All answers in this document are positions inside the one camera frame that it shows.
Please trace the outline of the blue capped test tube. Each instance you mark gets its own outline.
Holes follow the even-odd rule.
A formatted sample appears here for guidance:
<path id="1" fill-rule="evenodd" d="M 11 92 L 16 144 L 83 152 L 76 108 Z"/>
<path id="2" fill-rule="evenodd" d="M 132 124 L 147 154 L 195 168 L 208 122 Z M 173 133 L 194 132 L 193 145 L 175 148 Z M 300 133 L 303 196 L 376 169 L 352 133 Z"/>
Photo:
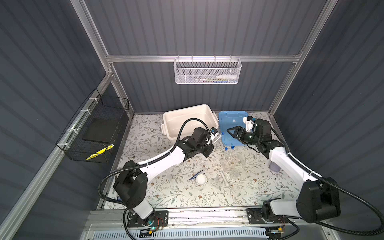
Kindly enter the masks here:
<path id="1" fill-rule="evenodd" d="M 223 137 L 223 133 L 218 133 L 216 136 L 214 136 L 212 140 L 212 145 L 215 145 L 217 142 L 221 141 L 221 138 Z"/>
<path id="2" fill-rule="evenodd" d="M 229 155 L 229 149 L 228 147 L 225 147 L 225 153 L 224 153 L 224 156 L 223 156 L 223 163 L 225 164 L 227 159 L 228 159 L 228 155 Z"/>
<path id="3" fill-rule="evenodd" d="M 234 148 L 235 146 L 231 146 L 231 150 L 229 152 L 229 157 L 228 157 L 228 161 L 231 162 L 231 159 L 232 159 L 232 155 L 233 155 L 233 152 L 234 152 Z"/>

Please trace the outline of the clear test tube rack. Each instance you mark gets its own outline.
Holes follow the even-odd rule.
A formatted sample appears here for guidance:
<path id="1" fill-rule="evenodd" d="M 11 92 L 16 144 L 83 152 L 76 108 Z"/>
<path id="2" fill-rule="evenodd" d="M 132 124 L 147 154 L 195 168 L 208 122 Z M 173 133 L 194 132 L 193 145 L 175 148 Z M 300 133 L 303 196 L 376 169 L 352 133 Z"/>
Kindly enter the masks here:
<path id="1" fill-rule="evenodd" d="M 241 174 L 242 174 L 243 170 L 244 170 L 244 166 L 245 166 L 245 158 L 244 158 L 242 152 L 240 150 L 234 150 L 231 162 L 229 162 L 227 159 L 225 164 L 222 163 L 222 166 L 223 166 L 226 174 L 228 174 L 228 171 L 232 168 L 240 169 Z"/>

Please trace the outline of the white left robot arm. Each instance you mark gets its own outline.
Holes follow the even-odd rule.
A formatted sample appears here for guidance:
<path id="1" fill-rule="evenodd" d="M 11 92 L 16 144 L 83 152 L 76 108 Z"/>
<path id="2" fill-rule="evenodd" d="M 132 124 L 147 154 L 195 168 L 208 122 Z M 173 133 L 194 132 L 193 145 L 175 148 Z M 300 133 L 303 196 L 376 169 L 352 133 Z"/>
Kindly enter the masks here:
<path id="1" fill-rule="evenodd" d="M 155 210 L 148 202 L 146 193 L 148 184 L 159 174 L 181 164 L 195 155 L 202 154 L 209 157 L 214 146 L 213 140 L 218 136 L 218 130 L 212 127 L 209 130 L 197 127 L 192 135 L 175 142 L 175 145 L 158 156 L 147 161 L 134 163 L 127 162 L 124 167 L 144 165 L 137 170 L 120 173 L 114 183 L 114 190 L 123 202 L 123 205 L 132 213 L 136 213 L 142 220 L 151 221 L 155 217 Z"/>

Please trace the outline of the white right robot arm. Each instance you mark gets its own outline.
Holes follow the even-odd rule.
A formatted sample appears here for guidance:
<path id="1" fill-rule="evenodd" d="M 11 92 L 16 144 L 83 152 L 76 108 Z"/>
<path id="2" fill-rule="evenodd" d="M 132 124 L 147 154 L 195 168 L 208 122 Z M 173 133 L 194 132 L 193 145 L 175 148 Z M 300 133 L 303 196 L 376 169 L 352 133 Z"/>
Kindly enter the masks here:
<path id="1" fill-rule="evenodd" d="M 235 126 L 227 133 L 247 147 L 269 159 L 270 164 L 283 170 L 297 185 L 296 199 L 273 199 L 263 203 L 262 216 L 266 221 L 286 216 L 300 218 L 307 223 L 338 217 L 341 214 L 339 191 L 332 178 L 321 181 L 321 175 L 309 169 L 288 153 L 286 146 L 274 140 L 271 124 L 253 117 L 244 118 L 245 127 Z"/>

